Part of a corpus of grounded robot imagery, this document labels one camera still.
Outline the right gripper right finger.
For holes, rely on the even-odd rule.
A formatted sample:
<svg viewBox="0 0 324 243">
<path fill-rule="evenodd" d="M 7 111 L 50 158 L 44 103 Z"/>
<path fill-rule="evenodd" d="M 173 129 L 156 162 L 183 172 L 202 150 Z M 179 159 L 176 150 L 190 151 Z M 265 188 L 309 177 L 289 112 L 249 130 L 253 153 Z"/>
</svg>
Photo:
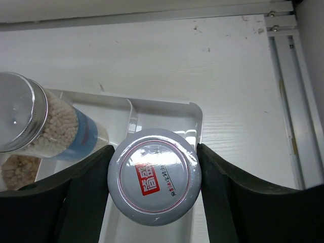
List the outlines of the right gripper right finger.
<svg viewBox="0 0 324 243">
<path fill-rule="evenodd" d="M 323 186 L 260 179 L 197 146 L 210 242 L 323 242 Z"/>
</svg>

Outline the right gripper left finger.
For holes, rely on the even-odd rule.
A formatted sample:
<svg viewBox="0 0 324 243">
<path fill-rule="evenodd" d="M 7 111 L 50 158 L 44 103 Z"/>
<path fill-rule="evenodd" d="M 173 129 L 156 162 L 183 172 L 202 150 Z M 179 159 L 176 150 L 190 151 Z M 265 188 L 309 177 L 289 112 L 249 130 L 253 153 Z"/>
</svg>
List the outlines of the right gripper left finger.
<svg viewBox="0 0 324 243">
<path fill-rule="evenodd" d="M 49 177 L 1 192 L 1 242 L 98 242 L 113 154 L 107 145 Z"/>
</svg>

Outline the red label lid jar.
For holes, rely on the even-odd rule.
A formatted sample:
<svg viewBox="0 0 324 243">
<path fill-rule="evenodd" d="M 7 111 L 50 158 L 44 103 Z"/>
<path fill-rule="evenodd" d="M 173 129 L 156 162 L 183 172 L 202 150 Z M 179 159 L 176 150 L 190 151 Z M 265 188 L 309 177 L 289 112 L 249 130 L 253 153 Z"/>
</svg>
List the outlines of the red label lid jar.
<svg viewBox="0 0 324 243">
<path fill-rule="evenodd" d="M 125 138 L 107 174 L 116 207 L 146 226 L 167 225 L 183 217 L 197 200 L 201 180 L 194 148 L 165 129 L 145 129 Z"/>
</svg>

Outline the silver lid blue label jar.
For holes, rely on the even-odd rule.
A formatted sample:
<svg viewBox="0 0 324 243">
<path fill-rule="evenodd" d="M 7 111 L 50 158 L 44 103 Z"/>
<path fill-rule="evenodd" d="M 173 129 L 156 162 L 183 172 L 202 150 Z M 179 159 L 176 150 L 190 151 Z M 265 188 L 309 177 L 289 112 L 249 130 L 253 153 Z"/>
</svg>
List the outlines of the silver lid blue label jar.
<svg viewBox="0 0 324 243">
<path fill-rule="evenodd" d="M 106 129 L 35 81 L 1 72 L 1 152 L 80 161 L 108 144 Z"/>
</svg>

